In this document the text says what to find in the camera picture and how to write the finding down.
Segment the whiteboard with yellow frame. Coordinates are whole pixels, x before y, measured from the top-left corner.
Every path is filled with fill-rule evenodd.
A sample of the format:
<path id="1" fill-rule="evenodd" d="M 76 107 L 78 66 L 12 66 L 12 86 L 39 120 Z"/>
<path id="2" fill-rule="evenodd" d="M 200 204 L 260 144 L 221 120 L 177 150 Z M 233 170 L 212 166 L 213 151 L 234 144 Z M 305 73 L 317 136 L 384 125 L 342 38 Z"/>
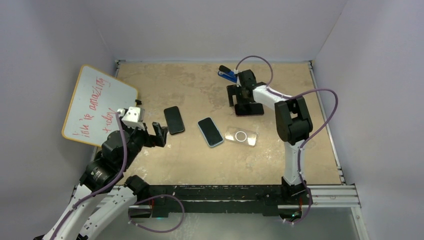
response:
<path id="1" fill-rule="evenodd" d="M 61 134 L 100 147 L 118 130 L 115 112 L 136 105 L 138 90 L 88 64 L 80 68 Z"/>

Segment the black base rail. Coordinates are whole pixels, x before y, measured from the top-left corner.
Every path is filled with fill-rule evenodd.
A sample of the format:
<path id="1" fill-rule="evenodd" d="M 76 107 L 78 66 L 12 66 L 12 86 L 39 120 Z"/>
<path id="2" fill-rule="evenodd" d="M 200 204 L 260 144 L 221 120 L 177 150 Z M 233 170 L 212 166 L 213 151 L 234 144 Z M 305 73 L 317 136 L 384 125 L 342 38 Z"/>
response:
<path id="1" fill-rule="evenodd" d="M 148 210 L 154 218 L 170 213 L 261 214 L 299 218 L 312 203 L 304 187 L 283 185 L 148 185 L 137 194 L 133 209 Z"/>

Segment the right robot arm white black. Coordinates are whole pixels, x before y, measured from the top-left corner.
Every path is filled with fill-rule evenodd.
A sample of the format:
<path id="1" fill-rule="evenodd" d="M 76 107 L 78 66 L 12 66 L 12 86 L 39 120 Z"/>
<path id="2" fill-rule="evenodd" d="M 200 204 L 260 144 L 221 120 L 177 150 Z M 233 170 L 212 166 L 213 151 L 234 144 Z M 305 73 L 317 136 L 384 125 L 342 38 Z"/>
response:
<path id="1" fill-rule="evenodd" d="M 305 99 L 270 89 L 257 82 L 249 70 L 236 73 L 236 83 L 226 87 L 229 106 L 238 117 L 261 116 L 264 107 L 274 111 L 276 131 L 284 143 L 285 168 L 280 196 L 288 204 L 294 203 L 307 190 L 303 165 L 303 146 L 313 130 L 312 119 Z"/>

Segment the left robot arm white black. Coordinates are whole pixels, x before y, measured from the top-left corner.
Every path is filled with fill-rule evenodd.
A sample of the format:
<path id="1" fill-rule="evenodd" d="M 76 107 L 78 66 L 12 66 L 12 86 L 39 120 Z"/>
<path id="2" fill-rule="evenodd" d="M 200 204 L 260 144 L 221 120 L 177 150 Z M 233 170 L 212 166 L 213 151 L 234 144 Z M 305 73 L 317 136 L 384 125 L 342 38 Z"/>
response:
<path id="1" fill-rule="evenodd" d="M 129 206 L 142 205 L 149 199 L 149 185 L 137 175 L 124 185 L 103 206 L 98 204 L 113 190 L 143 147 L 164 147 L 168 128 L 152 124 L 149 134 L 144 123 L 135 127 L 118 121 L 118 130 L 111 132 L 101 150 L 90 162 L 76 187 L 68 206 L 54 226 L 38 240 L 94 240 Z"/>

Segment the blue black stapler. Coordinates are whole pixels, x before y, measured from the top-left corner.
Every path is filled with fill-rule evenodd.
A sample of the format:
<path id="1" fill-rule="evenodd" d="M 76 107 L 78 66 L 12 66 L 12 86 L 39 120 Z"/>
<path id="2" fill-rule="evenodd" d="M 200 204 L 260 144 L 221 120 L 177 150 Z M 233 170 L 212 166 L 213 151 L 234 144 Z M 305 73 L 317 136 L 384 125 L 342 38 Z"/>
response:
<path id="1" fill-rule="evenodd" d="M 218 76 L 229 80 L 232 83 L 237 83 L 238 81 L 238 77 L 234 76 L 233 70 L 231 70 L 230 68 L 224 66 L 224 65 L 220 65 L 218 68 L 218 72 L 217 72 Z"/>

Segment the black phone pink edge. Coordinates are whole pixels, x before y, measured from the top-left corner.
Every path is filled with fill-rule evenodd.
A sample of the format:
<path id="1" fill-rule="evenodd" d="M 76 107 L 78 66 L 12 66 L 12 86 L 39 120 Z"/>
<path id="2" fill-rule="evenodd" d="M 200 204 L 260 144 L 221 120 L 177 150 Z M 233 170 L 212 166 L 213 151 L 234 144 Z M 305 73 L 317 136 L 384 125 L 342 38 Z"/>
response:
<path id="1" fill-rule="evenodd" d="M 246 116 L 262 116 L 264 115 L 264 108 L 261 103 L 248 103 L 248 104 L 235 104 L 235 115 L 238 117 Z"/>

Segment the clear magsafe phone case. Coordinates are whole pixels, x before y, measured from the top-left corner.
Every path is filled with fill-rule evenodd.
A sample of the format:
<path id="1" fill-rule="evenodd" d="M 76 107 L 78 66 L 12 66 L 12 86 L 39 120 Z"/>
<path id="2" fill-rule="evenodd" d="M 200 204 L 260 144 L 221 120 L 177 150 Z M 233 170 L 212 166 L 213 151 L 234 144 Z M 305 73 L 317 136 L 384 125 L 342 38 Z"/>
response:
<path id="1" fill-rule="evenodd" d="M 255 147 L 258 134 L 251 130 L 229 126 L 224 134 L 224 138 L 232 143 Z"/>

